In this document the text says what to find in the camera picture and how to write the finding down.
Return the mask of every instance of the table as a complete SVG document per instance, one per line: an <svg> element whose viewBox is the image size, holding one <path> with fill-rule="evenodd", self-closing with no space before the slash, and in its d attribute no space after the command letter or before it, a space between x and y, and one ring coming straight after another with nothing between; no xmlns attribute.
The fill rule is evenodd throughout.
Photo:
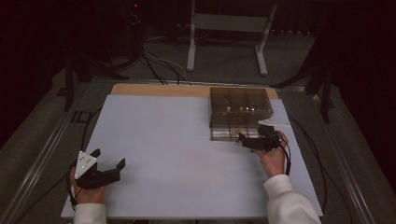
<svg viewBox="0 0 396 224"><path fill-rule="evenodd" d="M226 30L262 33L262 41L256 46L255 51L257 62L260 67L260 74L262 76L268 75L262 51L268 38L275 12L276 4L273 4L267 18L201 14L195 13L195 0L191 0L191 35L187 70L194 70L196 49L195 29Z"/></svg>
<svg viewBox="0 0 396 224"><path fill-rule="evenodd" d="M262 187L266 176L257 156L240 143L209 140L209 88L134 84L113 88L87 147L89 153L101 148L99 170L112 169L120 159L126 159L121 181L106 192L108 217L266 216L268 197ZM267 91L273 118L287 119L276 92ZM290 140L293 186L322 216L291 127L276 128ZM67 200L62 217L73 215Z"/></svg>

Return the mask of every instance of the metal stand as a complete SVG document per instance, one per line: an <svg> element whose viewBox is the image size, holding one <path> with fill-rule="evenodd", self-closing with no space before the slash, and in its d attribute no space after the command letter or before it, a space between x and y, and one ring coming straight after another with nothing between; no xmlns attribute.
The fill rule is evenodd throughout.
<svg viewBox="0 0 396 224"><path fill-rule="evenodd" d="M241 17L227 15L209 15L195 13L195 0L191 0L191 37L189 57L187 60L187 71L194 70L195 62L195 29L226 30L262 33L262 41L256 46L255 51L257 61L262 76L268 75L265 60L262 55L265 42L270 32L271 24L276 12L276 4L272 6L270 15L267 18L261 17Z"/></svg>

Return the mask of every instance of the hand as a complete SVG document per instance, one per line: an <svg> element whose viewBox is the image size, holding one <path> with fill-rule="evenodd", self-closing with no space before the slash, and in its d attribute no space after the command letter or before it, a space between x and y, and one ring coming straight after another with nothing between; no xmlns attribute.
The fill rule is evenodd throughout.
<svg viewBox="0 0 396 224"><path fill-rule="evenodd" d="M70 171L69 178L75 190L75 197L77 204L103 203L103 198L105 196L105 191L107 186L102 186L99 189L82 189L79 186L77 186L76 179L74 178L75 172L76 172L76 167L73 167Z"/></svg>
<svg viewBox="0 0 396 224"><path fill-rule="evenodd" d="M288 138L280 131L277 131L277 133L279 134L280 138L284 140L280 142L280 145L285 148L286 143L289 142ZM281 147L277 147L270 152L257 149L254 149L253 151L259 156L262 162L262 168L264 169L265 173L267 173L268 178L271 178L274 175L285 174L285 151Z"/></svg>

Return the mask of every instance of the white sleeve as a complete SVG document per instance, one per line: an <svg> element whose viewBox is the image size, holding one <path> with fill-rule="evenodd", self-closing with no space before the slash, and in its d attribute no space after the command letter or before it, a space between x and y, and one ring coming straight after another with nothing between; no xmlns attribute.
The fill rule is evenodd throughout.
<svg viewBox="0 0 396 224"><path fill-rule="evenodd" d="M268 193L268 222L277 223L320 223L312 203L295 191L287 175L275 175L264 183Z"/></svg>
<svg viewBox="0 0 396 224"><path fill-rule="evenodd" d="M106 206L102 203L81 203L76 206L75 224L106 224Z"/></svg>

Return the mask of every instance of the person's arm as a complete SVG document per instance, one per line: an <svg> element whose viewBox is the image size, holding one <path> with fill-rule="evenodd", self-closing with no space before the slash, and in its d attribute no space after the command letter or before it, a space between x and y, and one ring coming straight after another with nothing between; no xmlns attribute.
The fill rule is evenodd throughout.
<svg viewBox="0 0 396 224"><path fill-rule="evenodd" d="M75 224L105 224L106 223L106 206L103 199L107 186L99 189L85 190L77 186L74 178L76 167L70 172L70 182L73 184L77 205L74 218Z"/></svg>
<svg viewBox="0 0 396 224"><path fill-rule="evenodd" d="M278 132L283 148L288 138ZM276 223L320 223L317 212L312 203L301 193L295 191L285 174L285 152L278 147L270 152L253 150L262 162L262 168L267 173L268 180L264 187L268 193L268 221Z"/></svg>

